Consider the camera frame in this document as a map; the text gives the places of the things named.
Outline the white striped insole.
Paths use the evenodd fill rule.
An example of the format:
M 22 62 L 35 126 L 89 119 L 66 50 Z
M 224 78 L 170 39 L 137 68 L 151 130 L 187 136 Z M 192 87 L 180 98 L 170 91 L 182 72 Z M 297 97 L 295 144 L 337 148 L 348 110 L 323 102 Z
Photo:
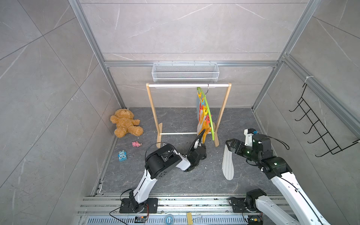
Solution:
M 234 166 L 233 166 L 233 153 L 229 151 L 227 145 L 224 147 L 224 155 L 222 161 L 222 172 L 227 180 L 232 180 L 234 177 Z

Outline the orange fuzzy insole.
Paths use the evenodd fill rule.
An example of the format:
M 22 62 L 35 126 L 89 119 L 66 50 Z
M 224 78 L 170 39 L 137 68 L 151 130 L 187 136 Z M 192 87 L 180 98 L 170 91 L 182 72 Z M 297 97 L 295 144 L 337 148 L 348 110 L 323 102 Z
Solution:
M 200 122 L 200 125 L 198 126 L 198 134 L 203 133 L 202 135 L 202 143 L 205 143 L 206 140 L 206 136 L 209 132 L 211 132 L 211 122 L 210 119 L 207 117 L 204 117 L 204 119 L 202 120 L 202 122 Z

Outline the green clip hanger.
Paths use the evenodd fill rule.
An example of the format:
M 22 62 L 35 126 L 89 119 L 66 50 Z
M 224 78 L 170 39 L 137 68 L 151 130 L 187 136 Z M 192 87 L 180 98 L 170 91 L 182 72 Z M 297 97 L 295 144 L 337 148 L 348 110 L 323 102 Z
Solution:
M 214 124 L 213 124 L 213 120 L 212 120 L 212 114 L 210 111 L 210 106 L 207 101 L 206 95 L 201 87 L 197 87 L 197 95 L 198 95 L 197 105 L 196 105 L 196 108 L 197 108 L 196 114 L 197 114 L 197 119 L 198 119 L 197 134 L 198 134 L 198 126 L 200 125 L 200 122 L 203 121 L 204 117 L 208 116 L 208 118 L 210 119 L 210 122 L 211 122 L 211 132 L 209 132 L 209 133 L 211 133 L 212 139 L 214 140 L 215 131 L 214 131 Z

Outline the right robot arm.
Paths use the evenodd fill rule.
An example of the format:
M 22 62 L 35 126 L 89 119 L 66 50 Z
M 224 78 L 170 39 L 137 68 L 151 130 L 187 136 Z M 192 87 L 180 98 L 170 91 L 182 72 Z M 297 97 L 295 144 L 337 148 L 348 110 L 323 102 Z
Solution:
M 253 128 L 246 129 L 244 135 L 245 141 L 235 138 L 226 141 L 222 166 L 224 176 L 227 180 L 233 178 L 233 154 L 244 157 L 277 187 L 296 217 L 290 216 L 259 188 L 248 191 L 244 202 L 239 198 L 229 198 L 233 211 L 261 212 L 277 225 L 327 225 L 329 222 L 306 195 L 288 163 L 274 155 L 272 138 Z

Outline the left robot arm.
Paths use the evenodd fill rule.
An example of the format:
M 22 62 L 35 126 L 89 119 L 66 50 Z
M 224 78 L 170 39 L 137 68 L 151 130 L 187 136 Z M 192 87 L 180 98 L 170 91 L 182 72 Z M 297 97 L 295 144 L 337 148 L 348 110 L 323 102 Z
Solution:
M 121 208 L 130 206 L 132 211 L 140 211 L 140 207 L 145 206 L 152 188 L 160 178 L 174 168 L 190 172 L 199 165 L 201 160 L 206 159 L 206 146 L 202 141 L 204 134 L 206 134 L 205 129 L 193 141 L 186 155 L 181 154 L 172 144 L 166 142 L 163 147 L 146 156 L 142 179 L 135 189 L 127 190 L 129 198 L 122 200 L 124 204 Z

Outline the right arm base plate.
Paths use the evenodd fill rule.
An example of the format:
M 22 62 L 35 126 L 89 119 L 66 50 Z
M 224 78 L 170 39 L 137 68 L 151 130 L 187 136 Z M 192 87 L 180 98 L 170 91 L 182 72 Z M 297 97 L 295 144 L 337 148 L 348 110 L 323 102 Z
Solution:
M 230 197 L 228 198 L 229 205 L 232 208 L 233 213 L 251 212 L 254 208 L 250 197 Z

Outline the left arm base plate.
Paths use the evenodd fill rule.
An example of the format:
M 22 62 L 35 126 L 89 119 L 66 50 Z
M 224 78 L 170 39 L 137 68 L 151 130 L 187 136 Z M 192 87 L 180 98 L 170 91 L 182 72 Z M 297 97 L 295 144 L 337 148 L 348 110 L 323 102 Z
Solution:
M 129 198 L 123 199 L 119 213 L 156 213 L 158 210 L 158 198 L 148 198 L 143 203 L 137 203 Z

